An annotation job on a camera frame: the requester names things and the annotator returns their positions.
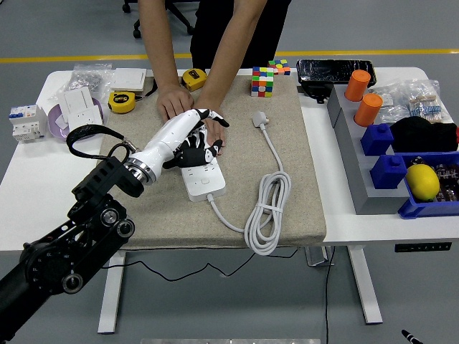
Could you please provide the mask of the black-white robot right hand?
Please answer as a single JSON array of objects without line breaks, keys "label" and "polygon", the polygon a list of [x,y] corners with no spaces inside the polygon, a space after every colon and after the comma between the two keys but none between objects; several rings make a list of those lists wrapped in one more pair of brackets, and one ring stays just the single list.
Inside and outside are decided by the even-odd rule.
[{"label": "black-white robot right hand", "polygon": [[419,339],[417,339],[412,333],[409,331],[402,329],[401,330],[402,335],[411,343],[411,344],[423,344],[423,342]]}]

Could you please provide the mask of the person's right hand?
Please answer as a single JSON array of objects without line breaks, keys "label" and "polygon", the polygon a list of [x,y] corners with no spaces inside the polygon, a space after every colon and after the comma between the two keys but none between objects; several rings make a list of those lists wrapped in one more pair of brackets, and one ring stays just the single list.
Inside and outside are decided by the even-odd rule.
[{"label": "person's right hand", "polygon": [[187,110],[191,110],[193,106],[194,98],[183,87],[172,85],[158,89],[156,107],[164,123]]}]

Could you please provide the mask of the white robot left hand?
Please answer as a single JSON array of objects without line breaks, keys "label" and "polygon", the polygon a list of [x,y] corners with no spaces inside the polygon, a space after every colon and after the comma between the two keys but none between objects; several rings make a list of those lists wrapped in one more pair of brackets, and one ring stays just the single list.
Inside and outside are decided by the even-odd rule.
[{"label": "white robot left hand", "polygon": [[217,156],[222,141],[207,145],[205,119],[217,121],[223,127],[230,124],[210,109],[191,109],[168,120],[148,142],[126,162],[132,172],[143,174],[146,183],[154,182],[162,169],[206,165]]}]

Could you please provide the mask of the person's left hand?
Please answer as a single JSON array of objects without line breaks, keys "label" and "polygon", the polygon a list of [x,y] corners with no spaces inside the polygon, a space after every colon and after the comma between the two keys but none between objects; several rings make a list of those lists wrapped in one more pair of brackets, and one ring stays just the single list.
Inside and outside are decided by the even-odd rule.
[{"label": "person's left hand", "polygon": [[[210,109],[222,117],[224,116],[223,112],[220,110],[220,103],[216,100],[207,99],[202,95],[197,98],[194,107],[198,109]],[[207,128],[207,142],[209,145],[214,143],[216,140],[222,141],[222,147],[218,153],[219,156],[222,155],[224,148],[226,147],[225,127],[221,126],[217,121],[210,119],[204,120],[204,124]]]}]

